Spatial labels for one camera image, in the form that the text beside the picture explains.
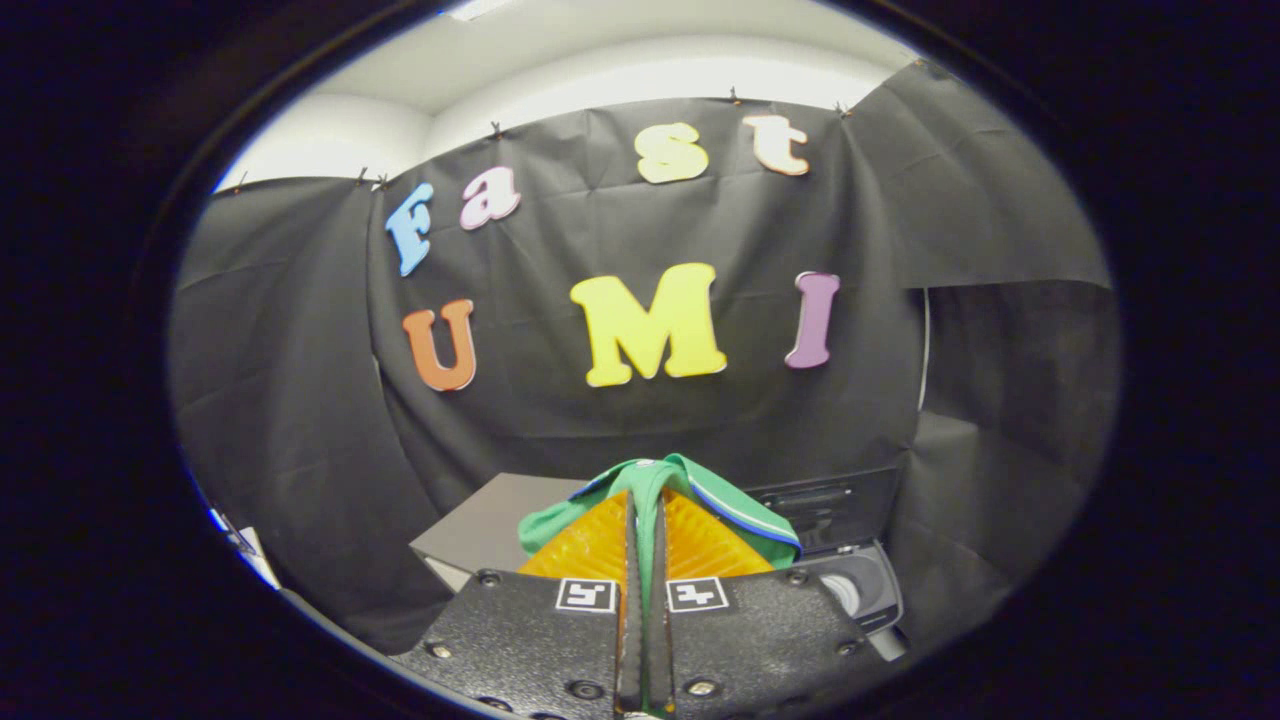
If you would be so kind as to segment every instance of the yellow letter m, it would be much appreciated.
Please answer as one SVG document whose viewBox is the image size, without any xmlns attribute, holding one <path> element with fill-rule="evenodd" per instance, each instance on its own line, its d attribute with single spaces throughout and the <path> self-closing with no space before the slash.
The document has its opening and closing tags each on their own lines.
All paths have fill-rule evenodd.
<svg viewBox="0 0 1280 720">
<path fill-rule="evenodd" d="M 684 378 L 723 370 L 728 359 L 716 347 L 708 295 L 714 279 L 716 268 L 705 263 L 672 265 L 658 281 L 648 311 L 614 275 L 573 286 L 568 296 L 582 306 L 591 341 L 593 366 L 586 373 L 586 384 L 620 386 L 631 379 L 631 368 L 622 363 L 618 347 L 645 379 L 653 378 L 668 338 L 668 375 Z"/>
</svg>

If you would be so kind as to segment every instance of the blue stripe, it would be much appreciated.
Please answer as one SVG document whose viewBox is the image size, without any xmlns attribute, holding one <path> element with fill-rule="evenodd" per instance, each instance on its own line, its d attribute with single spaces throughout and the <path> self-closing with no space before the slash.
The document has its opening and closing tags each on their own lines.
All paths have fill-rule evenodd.
<svg viewBox="0 0 1280 720">
<path fill-rule="evenodd" d="M 701 491 L 698 489 L 696 484 L 689 483 L 689 487 L 692 488 L 694 493 L 698 497 L 700 497 L 703 500 L 703 502 L 705 502 L 707 505 L 710 505 L 712 507 L 719 510 L 721 515 L 726 520 L 728 520 L 730 523 L 733 523 L 735 525 L 737 525 L 739 528 L 742 528 L 744 530 L 751 533 L 753 536 L 760 536 L 762 538 L 769 538 L 772 541 L 778 541 L 778 542 L 790 544 L 791 547 L 796 548 L 796 560 L 800 560 L 800 556 L 804 555 L 804 547 L 800 544 L 799 539 L 796 539 L 794 537 L 788 537 L 788 536 L 780 536 L 780 534 L 777 534 L 777 533 L 774 533 L 772 530 L 765 530 L 765 529 L 758 528 L 755 525 L 749 525 L 745 521 L 739 520 L 736 516 L 733 516 L 733 514 L 724 511 L 724 509 L 721 507 L 719 505 L 717 505 L 712 498 L 709 498 L 705 495 L 703 495 Z"/>
</svg>

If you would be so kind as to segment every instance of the black cloth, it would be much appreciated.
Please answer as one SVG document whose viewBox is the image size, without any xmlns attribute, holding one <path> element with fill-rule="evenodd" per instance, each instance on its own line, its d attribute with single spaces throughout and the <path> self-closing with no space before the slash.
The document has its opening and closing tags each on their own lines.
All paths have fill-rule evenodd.
<svg viewBox="0 0 1280 720">
<path fill-rule="evenodd" d="M 794 146 L 808 174 L 755 159 L 742 118 L 773 113 L 808 133 Z M 673 122 L 698 128 L 710 165 L 650 184 L 634 138 Z M 515 170 L 520 206 L 461 229 L 462 188 L 495 165 Z M 403 278 L 384 223 L 420 182 L 435 188 L 431 246 Z M 589 387 L 570 288 L 618 275 L 648 306 L 691 261 L 716 268 L 728 366 Z M 841 278 L 832 356 L 792 370 L 809 270 Z M 448 597 L 407 542 L 494 474 L 586 478 L 667 452 L 745 488 L 904 468 L 886 539 L 904 626 L 931 647 L 989 615 L 1087 496 L 1117 389 L 1107 286 L 1087 218 L 1032 141 L 913 65 L 847 117 L 636 102 L 504 129 L 375 192 L 298 179 L 220 193 L 178 283 L 173 391 L 214 501 L 259 528 L 287 584 L 384 652 L 408 650 Z M 475 304 L 477 372 L 442 393 L 401 323 L 457 299 Z"/>
</svg>

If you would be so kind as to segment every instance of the white object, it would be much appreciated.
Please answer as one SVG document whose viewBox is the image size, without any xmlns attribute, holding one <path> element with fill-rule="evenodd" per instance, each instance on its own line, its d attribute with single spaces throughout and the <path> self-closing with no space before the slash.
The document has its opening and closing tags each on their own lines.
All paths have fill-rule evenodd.
<svg viewBox="0 0 1280 720">
<path fill-rule="evenodd" d="M 485 13 L 492 13 L 498 8 L 507 5 L 511 0 L 471 0 L 470 3 L 463 3 L 453 10 L 449 10 L 449 17 L 456 20 L 470 22 Z"/>
<path fill-rule="evenodd" d="M 257 539 L 257 530 L 253 528 L 244 528 L 239 532 L 239 534 L 246 542 L 253 546 L 253 552 L 256 552 L 256 555 L 251 555 L 241 550 L 241 557 L 248 562 L 250 568 L 256 570 L 257 574 L 262 577 L 266 584 L 275 589 L 280 589 L 280 580 L 275 578 L 275 573 L 271 571 L 271 565 L 266 561 L 266 556 L 262 555 L 262 543 Z"/>
</svg>

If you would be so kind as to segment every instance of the screw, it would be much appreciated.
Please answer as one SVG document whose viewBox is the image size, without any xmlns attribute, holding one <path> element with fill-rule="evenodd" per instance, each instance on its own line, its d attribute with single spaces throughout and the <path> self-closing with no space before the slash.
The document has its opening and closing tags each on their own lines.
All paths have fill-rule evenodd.
<svg viewBox="0 0 1280 720">
<path fill-rule="evenodd" d="M 686 693 L 696 697 L 707 697 L 718 689 L 719 687 L 710 680 L 694 680 L 685 687 Z"/>
<path fill-rule="evenodd" d="M 576 683 L 570 684 L 568 693 L 581 700 L 599 700 L 604 697 L 604 688 L 596 685 L 595 683 L 577 680 Z"/>
<path fill-rule="evenodd" d="M 497 707 L 498 710 L 506 710 L 507 712 L 511 712 L 511 706 L 495 697 L 480 697 L 476 700 L 488 705 L 489 707 Z"/>
</svg>

